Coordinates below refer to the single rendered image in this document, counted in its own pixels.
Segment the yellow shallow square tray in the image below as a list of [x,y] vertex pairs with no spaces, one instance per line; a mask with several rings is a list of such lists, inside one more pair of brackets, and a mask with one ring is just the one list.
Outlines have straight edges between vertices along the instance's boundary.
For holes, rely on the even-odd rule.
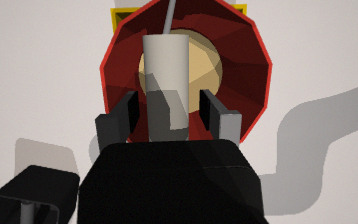
[[[234,8],[242,12],[246,15],[247,12],[247,4],[232,4]],[[138,10],[141,7],[135,7],[135,8],[110,8],[111,10],[111,18],[112,18],[112,26],[113,26],[113,34],[118,26],[118,23]]]

